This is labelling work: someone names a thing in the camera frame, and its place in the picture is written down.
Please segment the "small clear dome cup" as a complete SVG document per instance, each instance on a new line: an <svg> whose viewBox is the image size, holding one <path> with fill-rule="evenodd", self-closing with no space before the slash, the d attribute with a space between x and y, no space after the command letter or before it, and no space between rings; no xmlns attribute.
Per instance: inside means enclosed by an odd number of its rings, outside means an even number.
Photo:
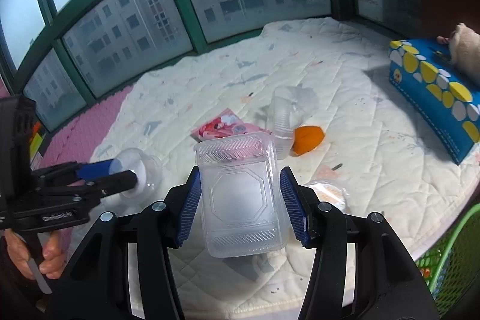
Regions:
<svg viewBox="0 0 480 320"><path fill-rule="evenodd" d="M125 149L113 159L109 173L112 175L122 171L132 171L137 176L137 184L120 193L120 200L126 205L134 205L154 196L163 176L160 159L137 148Z"/></svg>

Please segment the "clear plastic container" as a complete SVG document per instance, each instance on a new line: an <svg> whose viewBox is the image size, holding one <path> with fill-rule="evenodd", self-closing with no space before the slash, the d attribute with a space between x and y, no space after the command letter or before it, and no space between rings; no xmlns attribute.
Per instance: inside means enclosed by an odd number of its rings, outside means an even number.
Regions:
<svg viewBox="0 0 480 320"><path fill-rule="evenodd" d="M289 236L272 137L253 132L194 147L202 189L202 229L213 257L277 251Z"/></svg>

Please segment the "green plastic mesh trash basket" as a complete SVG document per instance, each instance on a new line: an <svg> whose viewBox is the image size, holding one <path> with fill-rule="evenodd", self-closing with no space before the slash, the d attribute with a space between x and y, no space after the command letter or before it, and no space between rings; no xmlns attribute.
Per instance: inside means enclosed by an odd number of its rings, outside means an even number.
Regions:
<svg viewBox="0 0 480 320"><path fill-rule="evenodd" d="M416 260L439 317L445 319L479 280L479 205Z"/></svg>

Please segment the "pink foam floor mat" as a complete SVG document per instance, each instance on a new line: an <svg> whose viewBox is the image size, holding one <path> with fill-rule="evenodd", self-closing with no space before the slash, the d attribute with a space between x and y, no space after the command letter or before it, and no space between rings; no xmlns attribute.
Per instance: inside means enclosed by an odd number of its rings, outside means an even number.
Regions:
<svg viewBox="0 0 480 320"><path fill-rule="evenodd" d="M133 86L129 85L75 117L55 134L45 132L32 161L34 170L60 163L88 163L107 136L120 107Z"/></svg>

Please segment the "white quilted bed mat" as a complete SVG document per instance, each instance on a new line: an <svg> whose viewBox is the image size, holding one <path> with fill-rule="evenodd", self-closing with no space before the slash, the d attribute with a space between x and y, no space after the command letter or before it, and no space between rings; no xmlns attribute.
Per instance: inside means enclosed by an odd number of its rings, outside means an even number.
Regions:
<svg viewBox="0 0 480 320"><path fill-rule="evenodd" d="M124 99L92 161L128 148L163 166L157 197L182 183L199 137L236 115L273 126L274 96L292 103L275 134L279 166L301 184L340 182L352 213L383 212L408 251L422 255L479 184L479 151L455 163L430 124L395 88L389 49L331 18L276 22L258 37L145 73Z"/></svg>

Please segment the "small pudding cup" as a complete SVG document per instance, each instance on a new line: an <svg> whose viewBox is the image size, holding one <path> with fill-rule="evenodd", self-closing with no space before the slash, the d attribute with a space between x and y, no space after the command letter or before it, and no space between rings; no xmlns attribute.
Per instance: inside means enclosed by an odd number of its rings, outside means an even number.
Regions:
<svg viewBox="0 0 480 320"><path fill-rule="evenodd" d="M349 213L347 187L336 179L316 179L304 185L311 188L321 202L329 202L344 213Z"/></svg>

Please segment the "pink snack packet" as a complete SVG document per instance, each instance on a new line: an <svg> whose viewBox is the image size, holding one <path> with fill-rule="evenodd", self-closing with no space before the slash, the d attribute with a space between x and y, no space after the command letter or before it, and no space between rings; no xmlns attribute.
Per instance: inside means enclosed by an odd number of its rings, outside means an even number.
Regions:
<svg viewBox="0 0 480 320"><path fill-rule="evenodd" d="M195 140L202 142L254 132L271 134L267 129L243 122L232 110L227 108L216 117L194 129L190 135Z"/></svg>

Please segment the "orange peel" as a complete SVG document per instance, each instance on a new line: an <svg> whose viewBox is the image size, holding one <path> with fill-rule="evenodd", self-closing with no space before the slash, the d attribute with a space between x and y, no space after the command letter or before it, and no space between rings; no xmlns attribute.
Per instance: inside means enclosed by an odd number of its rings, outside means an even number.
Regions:
<svg viewBox="0 0 480 320"><path fill-rule="evenodd" d="M318 126L301 126L294 131L292 151L295 155L304 155L315 149L324 140L325 133Z"/></svg>

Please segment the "blue tissue box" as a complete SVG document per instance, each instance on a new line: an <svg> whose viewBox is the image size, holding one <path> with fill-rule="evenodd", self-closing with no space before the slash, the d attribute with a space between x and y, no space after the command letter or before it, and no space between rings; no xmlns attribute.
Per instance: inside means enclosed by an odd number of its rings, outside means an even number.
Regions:
<svg viewBox="0 0 480 320"><path fill-rule="evenodd" d="M456 164L479 143L479 87L434 39L393 40L389 80L431 126Z"/></svg>

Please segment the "beige plush toy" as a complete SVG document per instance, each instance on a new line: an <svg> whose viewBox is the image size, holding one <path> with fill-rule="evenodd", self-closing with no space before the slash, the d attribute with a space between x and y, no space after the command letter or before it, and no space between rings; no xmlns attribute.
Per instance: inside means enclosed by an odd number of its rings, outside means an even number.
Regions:
<svg viewBox="0 0 480 320"><path fill-rule="evenodd" d="M464 23L458 23L450 37L437 36L440 45L448 46L451 65L474 85L480 85L480 36Z"/></svg>

